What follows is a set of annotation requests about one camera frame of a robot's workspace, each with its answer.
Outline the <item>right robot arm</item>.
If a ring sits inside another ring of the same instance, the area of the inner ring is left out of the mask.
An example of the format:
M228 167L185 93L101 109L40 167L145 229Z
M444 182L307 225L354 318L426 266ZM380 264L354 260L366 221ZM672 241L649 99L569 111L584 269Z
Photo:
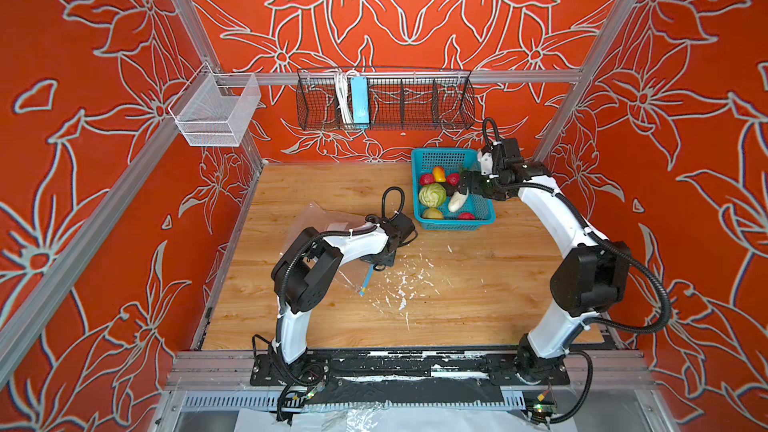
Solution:
M494 201L518 198L541 221L562 255L550 279L550 306L520 339L514 365L520 380L534 385L547 378L562 365L575 339L593 324L637 335L662 331L672 316L662 281L632 256L625 243L609 240L591 225L547 167L524 159L517 141L503 138L494 119L484 119L481 131L479 167L461 173L450 211L458 211L472 195ZM622 324L603 316L623 300L631 269L648 280L658 300L658 315L646 325Z

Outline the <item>green cabbage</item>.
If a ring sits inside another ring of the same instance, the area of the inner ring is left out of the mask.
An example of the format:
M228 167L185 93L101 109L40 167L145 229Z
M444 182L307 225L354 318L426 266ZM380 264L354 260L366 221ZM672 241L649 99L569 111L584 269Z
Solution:
M447 191L441 183L423 185L418 193L418 201L427 208L439 208L447 200Z

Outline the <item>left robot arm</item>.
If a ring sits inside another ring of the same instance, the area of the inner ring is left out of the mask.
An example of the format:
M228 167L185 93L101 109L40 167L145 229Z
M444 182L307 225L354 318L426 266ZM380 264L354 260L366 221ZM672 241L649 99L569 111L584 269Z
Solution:
M362 262L382 271L394 265L400 248L418 237L404 206L405 192L391 186L382 194L379 214L337 220L323 230L307 227L282 254L271 272L278 300L272 349L285 364L293 364L307 351L311 313L343 266Z

